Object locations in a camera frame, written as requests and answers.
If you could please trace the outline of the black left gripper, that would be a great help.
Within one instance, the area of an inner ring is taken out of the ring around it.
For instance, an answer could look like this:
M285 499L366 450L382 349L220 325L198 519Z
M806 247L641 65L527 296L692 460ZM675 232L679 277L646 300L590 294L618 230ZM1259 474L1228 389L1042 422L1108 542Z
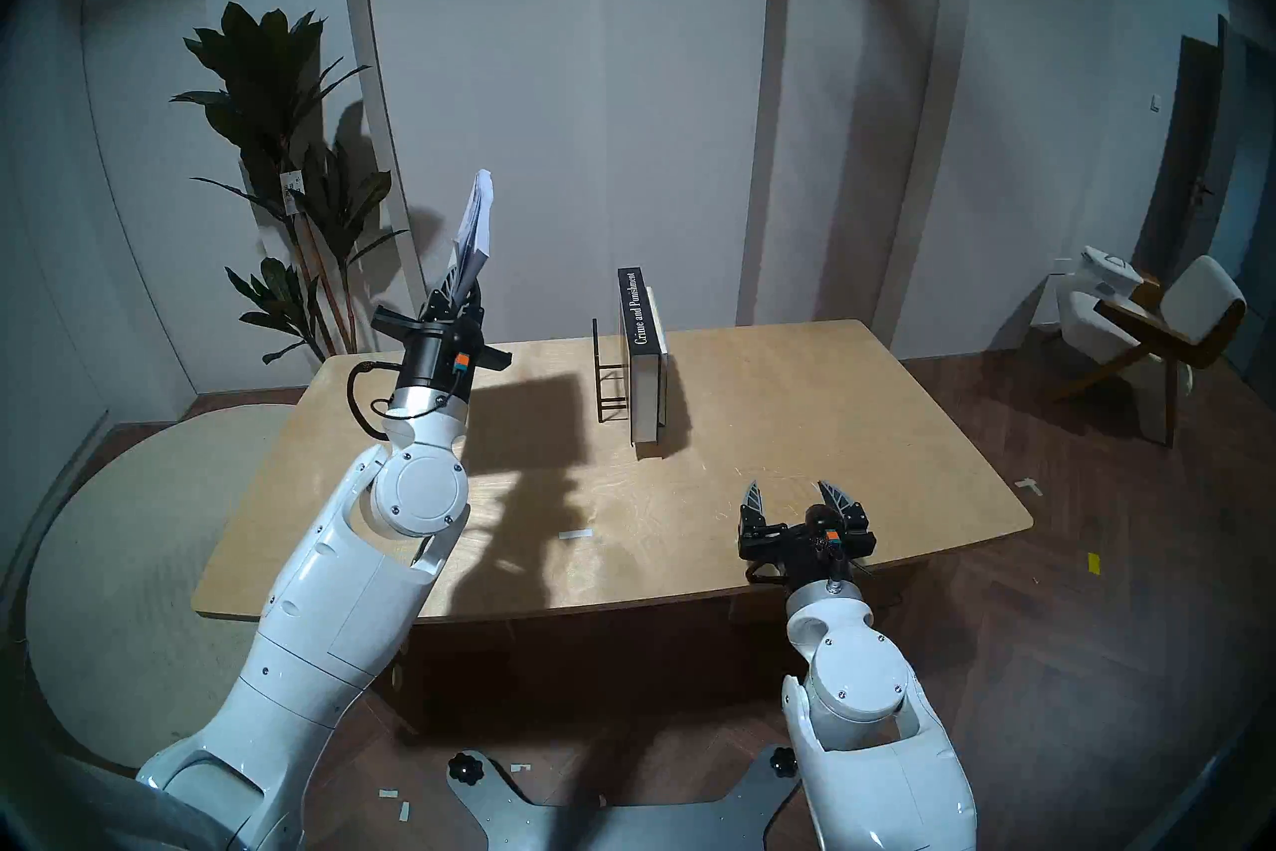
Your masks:
M403 344L396 390L427 388L467 401L477 367L501 373L510 366L512 355L486 344L482 333L478 276L486 262L484 246L458 253L417 316L375 309L373 329Z

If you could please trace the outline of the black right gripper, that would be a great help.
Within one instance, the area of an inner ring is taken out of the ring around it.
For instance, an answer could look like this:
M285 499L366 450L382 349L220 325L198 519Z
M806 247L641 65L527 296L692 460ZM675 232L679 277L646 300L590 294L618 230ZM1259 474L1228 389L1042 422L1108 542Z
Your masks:
M768 524L757 481L743 498L738 549L746 582L847 582L854 561L870 556L877 537L863 505L819 481L826 508L806 509L799 524Z

